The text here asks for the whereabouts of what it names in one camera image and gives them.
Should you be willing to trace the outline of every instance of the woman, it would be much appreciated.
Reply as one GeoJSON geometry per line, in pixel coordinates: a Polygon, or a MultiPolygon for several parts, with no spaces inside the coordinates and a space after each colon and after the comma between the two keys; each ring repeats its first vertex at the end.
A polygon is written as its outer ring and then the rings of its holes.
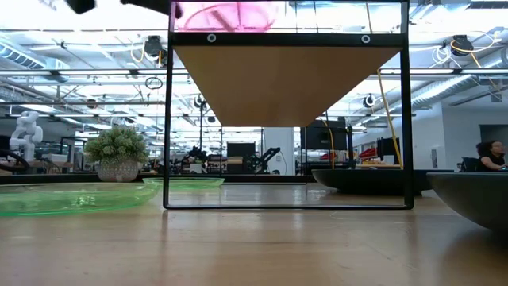
{"type": "Polygon", "coordinates": [[[479,155],[477,172],[495,172],[506,169],[505,149],[500,141],[482,142],[476,148],[479,155]]]}

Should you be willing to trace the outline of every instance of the green glass plate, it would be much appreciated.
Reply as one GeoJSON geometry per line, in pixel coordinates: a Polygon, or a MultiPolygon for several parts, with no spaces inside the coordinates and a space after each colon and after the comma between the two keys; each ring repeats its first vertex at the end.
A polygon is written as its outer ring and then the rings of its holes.
{"type": "MultiPolygon", "coordinates": [[[[144,178],[146,184],[162,187],[164,178],[144,178]]],[[[213,189],[218,188],[224,183],[222,178],[170,178],[169,188],[177,189],[213,189]]]]}
{"type": "Polygon", "coordinates": [[[130,183],[0,185],[0,215],[116,210],[146,203],[159,188],[130,183]]]}

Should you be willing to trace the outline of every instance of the black bowl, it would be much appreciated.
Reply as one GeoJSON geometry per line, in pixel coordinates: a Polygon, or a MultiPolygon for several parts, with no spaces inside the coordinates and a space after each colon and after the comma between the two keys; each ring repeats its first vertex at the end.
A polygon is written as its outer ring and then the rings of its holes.
{"type": "Polygon", "coordinates": [[[508,174],[428,174],[439,197],[459,215],[495,231],[508,232],[508,174]]]}
{"type": "MultiPolygon", "coordinates": [[[[452,170],[414,170],[413,190],[415,195],[420,195],[421,191],[432,189],[426,177],[429,172],[452,172],[452,170]]],[[[404,194],[403,174],[400,169],[312,170],[312,175],[318,183],[336,188],[343,193],[357,195],[404,194]]]]}

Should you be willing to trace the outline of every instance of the red object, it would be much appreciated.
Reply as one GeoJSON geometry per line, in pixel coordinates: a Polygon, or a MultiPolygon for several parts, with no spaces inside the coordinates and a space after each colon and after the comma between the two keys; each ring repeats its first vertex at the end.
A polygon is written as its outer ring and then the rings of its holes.
{"type": "Polygon", "coordinates": [[[266,32],[275,22],[272,2],[180,2],[183,32],[266,32]]]}
{"type": "MultiPolygon", "coordinates": [[[[337,156],[336,153],[332,153],[332,160],[334,160],[336,156],[337,156]]],[[[325,155],[319,157],[319,160],[330,160],[330,155],[326,153],[325,155]]]]}
{"type": "Polygon", "coordinates": [[[367,150],[363,151],[360,154],[360,159],[362,159],[362,158],[368,158],[368,157],[376,157],[376,156],[377,156],[377,150],[376,150],[376,148],[370,148],[370,149],[367,149],[367,150]]]}

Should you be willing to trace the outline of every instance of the table surface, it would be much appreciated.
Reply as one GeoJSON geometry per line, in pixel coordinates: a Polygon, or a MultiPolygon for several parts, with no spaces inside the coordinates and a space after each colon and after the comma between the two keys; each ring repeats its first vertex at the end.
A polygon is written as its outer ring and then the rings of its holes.
{"type": "MultiPolygon", "coordinates": [[[[401,203],[307,186],[172,191],[173,203],[401,203]]],[[[412,211],[121,211],[0,217],[9,285],[505,286],[508,245],[433,192],[412,211]]]]}

